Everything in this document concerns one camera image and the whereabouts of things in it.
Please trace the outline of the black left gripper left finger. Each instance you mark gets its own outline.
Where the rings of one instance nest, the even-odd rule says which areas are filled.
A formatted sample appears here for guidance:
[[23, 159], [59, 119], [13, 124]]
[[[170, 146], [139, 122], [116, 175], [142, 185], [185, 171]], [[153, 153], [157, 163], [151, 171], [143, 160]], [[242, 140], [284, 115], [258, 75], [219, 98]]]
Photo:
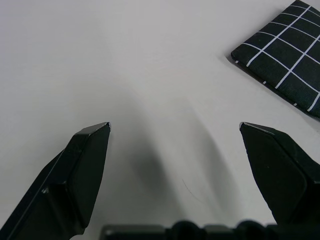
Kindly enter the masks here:
[[83, 128], [38, 174], [0, 230], [2, 240], [69, 240], [88, 227], [103, 178], [109, 122]]

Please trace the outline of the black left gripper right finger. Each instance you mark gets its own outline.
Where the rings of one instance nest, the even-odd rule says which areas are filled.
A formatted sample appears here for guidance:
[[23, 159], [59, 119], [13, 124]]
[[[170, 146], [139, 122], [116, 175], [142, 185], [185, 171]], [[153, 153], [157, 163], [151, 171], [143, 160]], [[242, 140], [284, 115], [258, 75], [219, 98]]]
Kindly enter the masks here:
[[320, 165], [286, 133], [239, 126], [254, 180], [278, 225], [319, 224]]

